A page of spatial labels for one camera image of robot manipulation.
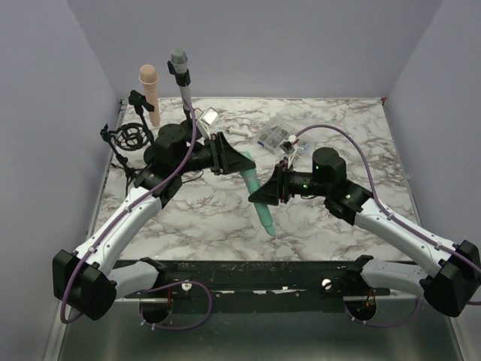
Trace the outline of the mint green microphone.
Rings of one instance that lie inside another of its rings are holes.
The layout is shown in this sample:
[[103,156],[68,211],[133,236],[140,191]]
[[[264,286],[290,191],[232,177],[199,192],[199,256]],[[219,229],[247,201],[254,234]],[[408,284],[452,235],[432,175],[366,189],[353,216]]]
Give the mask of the mint green microphone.
[[[243,178],[250,195],[252,195],[260,188],[261,184],[257,177],[256,167],[241,171],[240,175]],[[275,236],[276,232],[274,227],[274,221],[268,206],[262,203],[255,202],[254,207],[256,209],[256,213],[258,214],[259,221],[264,227],[267,234],[270,236]]]

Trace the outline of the black shock mount tripod stand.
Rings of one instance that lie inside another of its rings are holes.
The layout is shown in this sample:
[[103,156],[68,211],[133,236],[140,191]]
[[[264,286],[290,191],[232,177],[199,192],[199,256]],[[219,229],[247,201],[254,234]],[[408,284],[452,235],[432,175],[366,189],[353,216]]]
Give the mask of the black shock mount tripod stand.
[[133,152],[141,150],[150,140],[151,131],[140,123],[127,123],[115,130],[110,130],[108,125],[100,131],[100,136],[106,142],[119,163],[115,168],[121,168],[126,176],[126,193],[132,181],[140,174],[141,170],[129,166],[129,159],[119,151]]

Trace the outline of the black clip microphone stand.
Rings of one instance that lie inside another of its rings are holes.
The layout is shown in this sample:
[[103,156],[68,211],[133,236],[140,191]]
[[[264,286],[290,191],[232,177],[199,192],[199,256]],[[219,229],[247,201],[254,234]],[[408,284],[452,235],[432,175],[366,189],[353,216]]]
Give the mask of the black clip microphone stand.
[[153,112],[155,107],[147,101],[146,96],[140,94],[134,89],[129,93],[128,103],[135,109],[135,113],[140,117],[144,129],[148,130],[149,128],[144,117],[144,111]]

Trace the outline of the peach pink microphone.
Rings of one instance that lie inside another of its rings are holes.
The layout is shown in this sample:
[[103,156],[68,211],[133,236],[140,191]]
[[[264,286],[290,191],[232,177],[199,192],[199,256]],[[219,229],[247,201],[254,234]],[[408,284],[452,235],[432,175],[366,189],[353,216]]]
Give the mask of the peach pink microphone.
[[154,107],[153,111],[149,111],[150,122],[153,127],[160,127],[160,113],[159,113],[159,94],[158,82],[159,75],[153,65],[142,65],[139,72],[139,80],[144,87],[144,95],[149,104]]

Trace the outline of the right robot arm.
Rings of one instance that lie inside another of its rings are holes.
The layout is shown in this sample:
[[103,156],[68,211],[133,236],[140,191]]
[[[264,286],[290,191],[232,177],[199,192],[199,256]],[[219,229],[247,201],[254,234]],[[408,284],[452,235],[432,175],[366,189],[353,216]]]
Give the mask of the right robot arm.
[[373,233],[413,261],[407,265],[358,258],[345,278],[351,293],[399,290],[421,296],[441,314],[458,317],[480,287],[478,247],[435,235],[388,208],[373,192],[348,180],[346,162],[333,148],[315,150],[312,166],[311,172],[301,172],[277,164],[249,201],[277,206],[293,196],[322,197],[331,215]]

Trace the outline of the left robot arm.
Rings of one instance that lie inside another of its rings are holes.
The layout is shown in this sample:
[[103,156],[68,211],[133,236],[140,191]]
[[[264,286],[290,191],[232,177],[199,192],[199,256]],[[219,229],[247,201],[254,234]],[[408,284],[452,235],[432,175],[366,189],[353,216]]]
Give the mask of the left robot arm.
[[147,168],[107,222],[74,251],[55,255],[53,292],[63,308],[70,306],[98,320],[117,299],[142,291],[151,297],[162,295],[167,280],[158,262],[144,258],[123,268],[115,266],[126,246],[174,197],[184,173],[210,169],[222,175],[256,167],[222,132],[198,143],[195,134],[174,123],[159,129],[144,152],[144,161]]

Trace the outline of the black round base stand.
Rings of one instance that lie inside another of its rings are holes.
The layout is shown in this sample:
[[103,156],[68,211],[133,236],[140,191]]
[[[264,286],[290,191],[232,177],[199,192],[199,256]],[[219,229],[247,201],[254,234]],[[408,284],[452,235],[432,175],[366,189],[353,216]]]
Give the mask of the black round base stand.
[[188,104],[192,104],[192,97],[190,93],[191,77],[185,59],[172,59],[168,61],[169,73],[175,77],[176,84],[180,89],[180,97],[183,102],[183,112],[186,119],[183,121],[183,125],[192,131],[192,112],[190,111]]

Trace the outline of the grey silver microphone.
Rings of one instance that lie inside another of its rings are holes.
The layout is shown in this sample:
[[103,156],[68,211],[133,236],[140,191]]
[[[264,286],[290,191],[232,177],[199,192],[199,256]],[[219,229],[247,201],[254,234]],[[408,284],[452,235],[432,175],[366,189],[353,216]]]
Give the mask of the grey silver microphone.
[[183,49],[178,47],[171,51],[168,70],[175,77],[176,84],[179,86],[184,110],[189,111],[188,104],[192,104],[190,94],[191,78],[188,68],[188,57]]

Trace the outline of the white plastic faucet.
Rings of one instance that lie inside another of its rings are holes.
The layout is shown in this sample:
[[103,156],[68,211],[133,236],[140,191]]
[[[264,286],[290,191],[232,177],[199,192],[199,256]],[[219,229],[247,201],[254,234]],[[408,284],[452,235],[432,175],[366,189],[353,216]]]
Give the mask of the white plastic faucet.
[[253,134],[250,131],[251,122],[248,119],[244,119],[240,122],[238,127],[229,126],[226,128],[227,133],[233,135],[243,136],[245,138],[252,138]]

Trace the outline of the clear screw organizer box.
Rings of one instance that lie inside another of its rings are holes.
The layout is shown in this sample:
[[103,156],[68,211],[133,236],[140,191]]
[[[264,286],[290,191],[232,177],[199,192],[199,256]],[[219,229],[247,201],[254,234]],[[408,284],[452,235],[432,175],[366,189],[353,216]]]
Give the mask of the clear screw organizer box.
[[[283,143],[303,128],[295,121],[296,118],[286,112],[277,113],[257,131],[255,142],[273,155],[282,156],[285,153]],[[313,150],[315,141],[307,133],[300,135],[297,139],[298,142],[295,144],[298,148],[297,155],[307,156]]]

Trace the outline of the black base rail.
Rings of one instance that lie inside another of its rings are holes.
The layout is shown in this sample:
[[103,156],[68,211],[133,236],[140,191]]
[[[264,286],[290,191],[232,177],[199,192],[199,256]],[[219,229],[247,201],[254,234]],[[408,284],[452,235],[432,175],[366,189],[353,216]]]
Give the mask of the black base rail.
[[167,261],[160,263],[156,287],[176,281],[197,281],[213,299],[220,296],[276,296],[313,291],[324,297],[388,296],[364,281],[350,280],[350,261]]

